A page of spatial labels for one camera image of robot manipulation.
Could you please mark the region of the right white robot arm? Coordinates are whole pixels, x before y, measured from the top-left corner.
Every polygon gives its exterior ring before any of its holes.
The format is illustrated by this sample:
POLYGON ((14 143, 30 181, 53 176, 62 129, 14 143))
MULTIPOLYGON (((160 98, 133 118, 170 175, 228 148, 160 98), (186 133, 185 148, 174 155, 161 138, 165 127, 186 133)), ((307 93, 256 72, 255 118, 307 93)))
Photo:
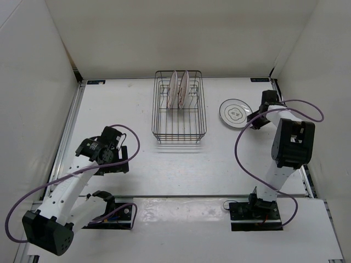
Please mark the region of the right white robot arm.
POLYGON ((249 195, 246 212, 249 217, 259 219, 274 210, 278 191, 286 180, 312 158, 315 124, 295 117, 285 106, 261 106, 247 116, 252 128, 257 130, 272 123, 276 133, 271 147, 272 163, 263 181, 268 186, 255 187, 249 195))

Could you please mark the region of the black patterned white plate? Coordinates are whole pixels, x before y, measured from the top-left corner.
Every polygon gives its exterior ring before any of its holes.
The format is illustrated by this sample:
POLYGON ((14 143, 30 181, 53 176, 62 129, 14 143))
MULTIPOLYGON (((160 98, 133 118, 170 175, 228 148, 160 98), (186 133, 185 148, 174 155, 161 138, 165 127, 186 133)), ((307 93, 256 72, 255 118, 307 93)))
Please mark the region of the black patterned white plate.
POLYGON ((252 113, 251 107, 239 99, 225 100, 219 107, 219 116, 223 123, 234 129, 244 128, 247 116, 252 113))

